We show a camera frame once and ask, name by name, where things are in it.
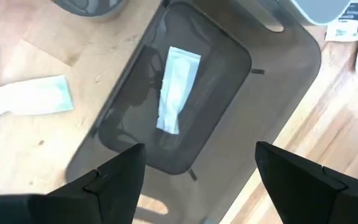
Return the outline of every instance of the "wooden surface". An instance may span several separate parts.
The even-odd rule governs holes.
[[[0,0],[0,85],[64,74],[75,110],[0,116],[0,193],[47,193],[65,169],[135,49],[159,0],[131,0],[97,23],[49,0]]]
[[[358,43],[323,42],[319,75],[274,145],[358,178]],[[256,170],[223,223],[282,223]]]
[[[92,22],[48,0],[0,0],[0,85],[66,75],[75,110],[0,116],[0,193],[47,193],[64,172],[122,72],[159,0],[131,0],[113,21]],[[275,145],[358,177],[357,44],[324,43],[321,71]],[[142,196],[144,207],[166,213]],[[256,171],[223,223],[280,223]]]

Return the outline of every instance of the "wooden floor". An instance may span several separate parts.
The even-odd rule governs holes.
[[[76,110],[0,117],[0,193],[46,193],[64,171],[121,74],[159,0],[131,0],[117,20],[91,22],[49,0],[0,0],[0,85],[65,74]],[[358,177],[356,43],[319,42],[321,71],[275,145]],[[140,204],[166,212],[144,196]],[[256,171],[223,223],[280,223]]]
[[[357,43],[322,45],[320,73],[274,142],[355,178],[358,178],[358,73],[354,71],[357,48]],[[233,223],[282,223],[257,171],[236,203],[229,215],[235,216]]]

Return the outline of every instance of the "printed label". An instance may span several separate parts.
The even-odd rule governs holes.
[[[358,3],[351,3],[339,19],[350,19],[358,21]]]

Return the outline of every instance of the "gray container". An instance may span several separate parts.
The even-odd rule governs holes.
[[[142,194],[168,213],[140,207],[135,217],[219,222],[255,171],[256,142],[274,141],[321,61],[314,38],[278,2],[251,1],[164,1],[68,166],[67,181],[144,142]],[[281,32],[254,16],[258,5]],[[155,127],[170,46],[201,56],[176,136]]]
[[[105,21],[118,16],[128,0],[53,0],[63,9],[96,21]]]
[[[290,11],[300,24],[323,26],[339,18],[351,0],[278,1]]]

